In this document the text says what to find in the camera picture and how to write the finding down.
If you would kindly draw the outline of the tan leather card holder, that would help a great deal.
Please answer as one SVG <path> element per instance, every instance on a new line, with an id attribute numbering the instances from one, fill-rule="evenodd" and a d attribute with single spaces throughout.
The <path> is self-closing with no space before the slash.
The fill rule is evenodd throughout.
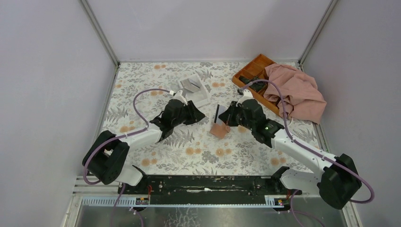
<path id="1" fill-rule="evenodd" d="M 214 135 L 218 139 L 223 139 L 228 133 L 230 133 L 231 129 L 229 126 L 225 125 L 224 123 L 217 124 L 213 123 L 210 134 Z"/>

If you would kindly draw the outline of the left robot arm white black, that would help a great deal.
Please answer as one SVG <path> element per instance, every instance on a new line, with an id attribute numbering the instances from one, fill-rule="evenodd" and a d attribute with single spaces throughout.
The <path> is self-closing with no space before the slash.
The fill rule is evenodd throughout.
<path id="1" fill-rule="evenodd" d="M 156 144 L 169 137 L 176 126 L 192 125 L 205 118 L 193 101 L 183 103 L 171 99 L 164 111 L 150 121 L 149 127 L 127 134 L 116 135 L 109 130 L 99 134 L 83 158 L 84 172 L 91 172 L 99 182 L 128 184 L 135 194 L 142 194 L 147 187 L 144 173 L 125 161 L 128 153 L 135 149 Z"/>

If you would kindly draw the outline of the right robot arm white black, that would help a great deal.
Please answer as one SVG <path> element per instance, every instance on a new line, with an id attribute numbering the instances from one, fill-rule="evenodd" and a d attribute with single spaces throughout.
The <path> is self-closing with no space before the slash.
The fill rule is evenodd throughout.
<path id="1" fill-rule="evenodd" d="M 336 156 L 309 145 L 289 133 L 285 126 L 269 119 L 255 99 L 233 101 L 218 118 L 229 127 L 243 126 L 261 144 L 282 151 L 310 169 L 309 173 L 286 169 L 273 179 L 274 193 L 283 195 L 289 189 L 318 193 L 331 207 L 342 209 L 362 186 L 353 159 Z"/>

